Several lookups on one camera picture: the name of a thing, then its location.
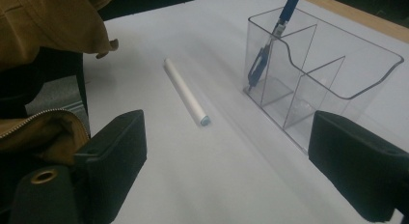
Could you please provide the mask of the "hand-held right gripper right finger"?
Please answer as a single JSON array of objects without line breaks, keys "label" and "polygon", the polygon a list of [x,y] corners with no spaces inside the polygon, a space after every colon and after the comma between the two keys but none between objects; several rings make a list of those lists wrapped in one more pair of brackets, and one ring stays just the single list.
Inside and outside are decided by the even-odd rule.
[{"label": "hand-held right gripper right finger", "polygon": [[314,113],[309,160],[365,220],[409,223],[409,153],[325,111]]}]

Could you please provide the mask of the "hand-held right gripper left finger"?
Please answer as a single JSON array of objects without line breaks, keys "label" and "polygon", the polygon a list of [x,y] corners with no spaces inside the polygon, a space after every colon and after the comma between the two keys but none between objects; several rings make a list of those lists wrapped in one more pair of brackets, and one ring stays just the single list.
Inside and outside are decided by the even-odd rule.
[{"label": "hand-held right gripper left finger", "polygon": [[74,155],[74,188],[84,224],[110,224],[147,160],[144,112],[114,118]]}]

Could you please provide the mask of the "clear plastic pen organizer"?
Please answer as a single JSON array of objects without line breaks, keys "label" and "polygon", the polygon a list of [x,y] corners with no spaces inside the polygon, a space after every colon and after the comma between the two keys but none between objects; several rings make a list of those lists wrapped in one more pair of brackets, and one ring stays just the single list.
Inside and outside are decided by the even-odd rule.
[{"label": "clear plastic pen organizer", "polygon": [[248,93],[248,72],[281,11],[248,18],[243,91],[306,152],[317,110],[357,122],[404,58],[295,10],[282,36],[273,42],[257,86]]}]

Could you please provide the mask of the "long white pen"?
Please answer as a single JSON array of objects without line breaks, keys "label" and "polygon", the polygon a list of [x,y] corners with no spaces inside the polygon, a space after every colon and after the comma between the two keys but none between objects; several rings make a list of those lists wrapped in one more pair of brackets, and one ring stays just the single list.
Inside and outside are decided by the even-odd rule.
[{"label": "long white pen", "polygon": [[194,121],[200,126],[208,126],[210,124],[210,118],[207,116],[186,82],[180,75],[178,69],[173,62],[166,58],[164,60],[164,69],[167,72],[169,78],[173,82],[180,98],[182,99],[185,107],[189,111]]}]

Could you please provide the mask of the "blue pen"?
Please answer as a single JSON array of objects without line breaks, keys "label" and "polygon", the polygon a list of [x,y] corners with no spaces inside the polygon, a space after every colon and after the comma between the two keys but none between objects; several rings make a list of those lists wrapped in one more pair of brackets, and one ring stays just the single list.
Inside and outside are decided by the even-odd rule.
[{"label": "blue pen", "polygon": [[279,18],[273,28],[269,33],[269,39],[264,47],[262,47],[248,72],[248,89],[247,92],[250,93],[253,88],[255,88],[263,74],[267,63],[269,62],[270,51],[273,46],[273,42],[279,39],[286,29],[286,25],[290,21],[295,8],[299,0],[286,0],[286,4],[283,7]]}]

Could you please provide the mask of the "brown jacket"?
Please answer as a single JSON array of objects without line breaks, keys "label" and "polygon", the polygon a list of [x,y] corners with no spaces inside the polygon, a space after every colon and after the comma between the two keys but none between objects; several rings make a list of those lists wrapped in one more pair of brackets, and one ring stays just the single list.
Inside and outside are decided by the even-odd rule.
[{"label": "brown jacket", "polygon": [[45,162],[74,164],[90,140],[82,121],[66,109],[48,109],[28,118],[0,119],[0,154],[31,154]]}]

